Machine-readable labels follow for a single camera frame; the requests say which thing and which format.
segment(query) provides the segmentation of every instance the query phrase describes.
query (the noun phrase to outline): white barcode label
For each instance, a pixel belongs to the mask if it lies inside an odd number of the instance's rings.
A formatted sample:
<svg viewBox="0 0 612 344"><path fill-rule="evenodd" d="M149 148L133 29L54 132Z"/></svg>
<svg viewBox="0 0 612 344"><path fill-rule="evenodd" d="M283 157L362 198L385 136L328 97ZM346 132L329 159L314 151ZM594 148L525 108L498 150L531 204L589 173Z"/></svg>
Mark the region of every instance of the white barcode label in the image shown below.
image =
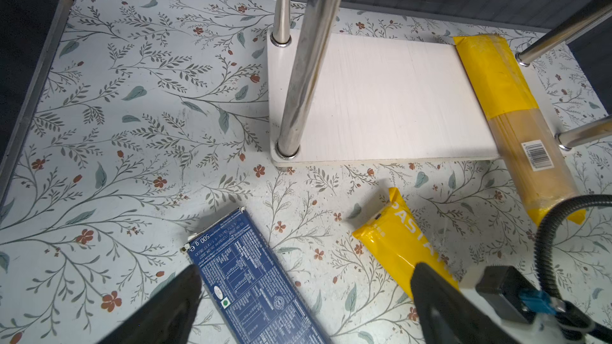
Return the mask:
<svg viewBox="0 0 612 344"><path fill-rule="evenodd" d="M523 145L523 150L525 150L529 164L534 172L555 167L546 148L544 148L544 144L540 140L523 142L521 145Z"/></svg>

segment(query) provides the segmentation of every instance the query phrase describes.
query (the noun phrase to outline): blue box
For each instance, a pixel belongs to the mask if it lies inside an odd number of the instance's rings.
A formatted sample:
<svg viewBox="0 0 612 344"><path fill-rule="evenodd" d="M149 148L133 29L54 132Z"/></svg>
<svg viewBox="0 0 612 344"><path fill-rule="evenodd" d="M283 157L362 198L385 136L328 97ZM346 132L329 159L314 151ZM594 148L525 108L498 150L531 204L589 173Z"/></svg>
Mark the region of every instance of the blue box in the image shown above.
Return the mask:
<svg viewBox="0 0 612 344"><path fill-rule="evenodd" d="M244 208L188 245L210 298L240 344L329 342Z"/></svg>

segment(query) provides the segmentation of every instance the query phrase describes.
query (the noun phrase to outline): floral patterned surface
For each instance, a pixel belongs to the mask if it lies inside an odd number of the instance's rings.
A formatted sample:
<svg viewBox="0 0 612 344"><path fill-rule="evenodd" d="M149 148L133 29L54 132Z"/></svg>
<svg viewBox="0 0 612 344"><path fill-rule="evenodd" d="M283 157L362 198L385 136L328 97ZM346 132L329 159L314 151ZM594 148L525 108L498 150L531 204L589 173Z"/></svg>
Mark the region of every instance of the floral patterned surface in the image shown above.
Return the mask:
<svg viewBox="0 0 612 344"><path fill-rule="evenodd" d="M187 265L191 232L244 205L337 343L423 342L412 301L350 233L397 186L457 275L534 279L535 226L502 161L296 167L269 159L265 36L273 0L76 0L0 212L0 341L93 342ZM302 4L292 4L300 27ZM539 35L341 9L334 32L452 43ZM605 116L569 49L534 63L568 127ZM612 143L567 158L609 192ZM555 243L562 293L612 325L612 218ZM190 341L233 342L203 293Z"/></svg>

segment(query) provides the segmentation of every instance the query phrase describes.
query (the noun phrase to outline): green leaf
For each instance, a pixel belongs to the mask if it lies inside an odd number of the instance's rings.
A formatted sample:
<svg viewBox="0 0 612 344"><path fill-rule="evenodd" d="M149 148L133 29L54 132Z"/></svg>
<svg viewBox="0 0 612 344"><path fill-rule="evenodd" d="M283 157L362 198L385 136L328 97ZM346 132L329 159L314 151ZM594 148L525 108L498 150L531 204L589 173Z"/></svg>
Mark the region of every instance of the green leaf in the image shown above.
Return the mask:
<svg viewBox="0 0 612 344"><path fill-rule="evenodd" d="M168 285L168 283L172 282L172 279L174 279L174 276L176 275L175 272L173 272L172 274L170 274L168 276L168 278L166 280L164 280L163 282L160 282L157 287L153 288L153 291L151 291L151 293L149 294L149 299L152 298L156 293L158 293L159 291L162 290L162 288L166 287L166 285Z"/></svg>
<svg viewBox="0 0 612 344"><path fill-rule="evenodd" d="M134 100L136 97L141 97L147 94L146 89L142 88L140 85L137 87L134 87L134 89L132 89L130 91L130 93L127 94L126 97L123 97L122 100L123 101L130 101L130 100Z"/></svg>
<svg viewBox="0 0 612 344"><path fill-rule="evenodd" d="M423 184L427 183L427 181L429 181L429 177L427 177L424 172L419 172L417 174L417 183L414 184L414 187L419 188L423 186Z"/></svg>
<svg viewBox="0 0 612 344"><path fill-rule="evenodd" d="M264 53L264 49L266 49L266 48L264 47L264 48L262 48L262 49L258 49L258 50L256 50L255 52L253 52L253 53L251 54L251 56L252 56L253 58L258 58L259 56L261 56L261 54L262 54L262 53Z"/></svg>
<svg viewBox="0 0 612 344"><path fill-rule="evenodd" d="M470 205L468 205L465 202L461 202L460 205L462 205L463 207L465 207L466 210L470 211L472 214L474 213L474 209L472 209L472 207Z"/></svg>
<svg viewBox="0 0 612 344"><path fill-rule="evenodd" d="M2 206L2 208L0 208L0 222L2 222L4 218L6 218L7 215L9 215L9 212L11 211L11 208L13 207L13 203L15 203L14 198L11 202L8 202L4 206Z"/></svg>
<svg viewBox="0 0 612 344"><path fill-rule="evenodd" d="M78 48L78 42L74 40L70 40L68 44L66 44L64 48L62 48L62 52L59 52L59 57L62 57L65 54L69 54L77 48Z"/></svg>
<svg viewBox="0 0 612 344"><path fill-rule="evenodd" d="M73 225L76 223L79 223L82 220L85 220L89 217L91 217L92 215L94 215L94 212L96 212L96 209L93 209L92 211L85 211L80 213L79 215L77 215L76 217L70 219L68 222L66 222L67 225Z"/></svg>
<svg viewBox="0 0 612 344"><path fill-rule="evenodd" d="M357 303L357 284L353 285L353 289L348 293L345 301L345 310L349 312L355 311L355 304Z"/></svg>
<svg viewBox="0 0 612 344"><path fill-rule="evenodd" d="M106 185L106 172L102 167L102 164L98 162L98 170L96 170L96 189L99 189Z"/></svg>
<svg viewBox="0 0 612 344"><path fill-rule="evenodd" d="M247 92L249 91L249 86L245 85L244 87L240 88L240 90L238 91L238 93L236 93L234 95L234 97L237 100L242 100L243 98L247 97Z"/></svg>
<svg viewBox="0 0 612 344"><path fill-rule="evenodd" d="M124 123L133 123L135 121L140 121L140 119L136 116L132 116L132 115L125 115L123 117L121 117L121 121Z"/></svg>
<svg viewBox="0 0 612 344"><path fill-rule="evenodd" d="M228 112L224 111L221 108L219 108L219 126L221 127L223 133L227 133L228 128L230 127L230 117L228 115Z"/></svg>
<svg viewBox="0 0 612 344"><path fill-rule="evenodd" d="M0 251L0 267L4 268L4 271L6 271L7 273L9 273L9 262L10 261L11 261L11 258L9 257L9 255Z"/></svg>
<svg viewBox="0 0 612 344"><path fill-rule="evenodd" d="M157 0L151 0L149 3L141 6L142 8L151 8L157 6Z"/></svg>
<svg viewBox="0 0 612 344"><path fill-rule="evenodd" d="M238 41L240 42L240 44L242 44L242 46L244 47L244 34L242 32L238 33Z"/></svg>
<svg viewBox="0 0 612 344"><path fill-rule="evenodd" d="M299 249L299 248L297 248L297 247L281 247L281 248L279 248L279 249L277 250L277 252L278 252L279 254L286 254L286 253L288 253L288 252L295 251L295 250L300 250L300 249Z"/></svg>
<svg viewBox="0 0 612 344"><path fill-rule="evenodd" d="M593 242L593 244L599 248L601 248L602 250L605 250L606 252L609 252L608 249L606 248L606 246L604 246L603 244L601 244L600 242Z"/></svg>
<svg viewBox="0 0 612 344"><path fill-rule="evenodd" d="M360 339L365 340L368 344L374 344L374 339L372 338L372 335L365 331L360 331L357 336L359 336Z"/></svg>
<svg viewBox="0 0 612 344"><path fill-rule="evenodd" d="M351 211L351 215L349 215L347 219L356 218L359 214L361 214L361 206L359 203L355 203L355 206L353 206L353 211Z"/></svg>
<svg viewBox="0 0 612 344"><path fill-rule="evenodd" d="M400 296L400 297L397 299L397 301L396 301L395 303L396 303L396 304L403 303L403 302L405 302L405 301L406 301L406 299L408 299L408 294L404 292L404 293L403 293L403 294L402 294L402 295L401 295L401 296Z"/></svg>
<svg viewBox="0 0 612 344"><path fill-rule="evenodd" d="M457 181L455 180L455 172L453 172L450 175L450 178L448 179L448 187L450 187L451 189L454 189L457 186Z"/></svg>
<svg viewBox="0 0 612 344"><path fill-rule="evenodd" d="M198 111L200 113L206 114L201 107L197 106L194 103L190 103L189 101L183 101L181 102L183 105L185 105L186 107L188 107L189 109L193 110L193 111Z"/></svg>
<svg viewBox="0 0 612 344"><path fill-rule="evenodd" d="M312 310L310 311L313 316L317 315L321 311L321 306L323 305L323 300L321 299L321 290L319 290L319 295L317 296L317 301L315 302Z"/></svg>
<svg viewBox="0 0 612 344"><path fill-rule="evenodd" d="M599 296L599 293L603 291L603 288L596 288L593 290L593 299L597 299L597 297Z"/></svg>

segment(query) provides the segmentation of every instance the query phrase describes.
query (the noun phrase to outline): yellow pasta package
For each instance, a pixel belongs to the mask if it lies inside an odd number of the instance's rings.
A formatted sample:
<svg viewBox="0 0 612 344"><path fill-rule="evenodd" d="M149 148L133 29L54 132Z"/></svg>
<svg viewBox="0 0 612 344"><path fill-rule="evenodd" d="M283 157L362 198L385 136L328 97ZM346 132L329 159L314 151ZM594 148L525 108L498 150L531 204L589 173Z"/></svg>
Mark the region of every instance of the yellow pasta package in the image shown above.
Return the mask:
<svg viewBox="0 0 612 344"><path fill-rule="evenodd" d="M433 250L432 244L420 231L397 187L389 189L389 197L390 205L358 228L353 236L370 250L411 299L410 279L414 267L420 262L429 264L448 283L458 288L440 254Z"/></svg>

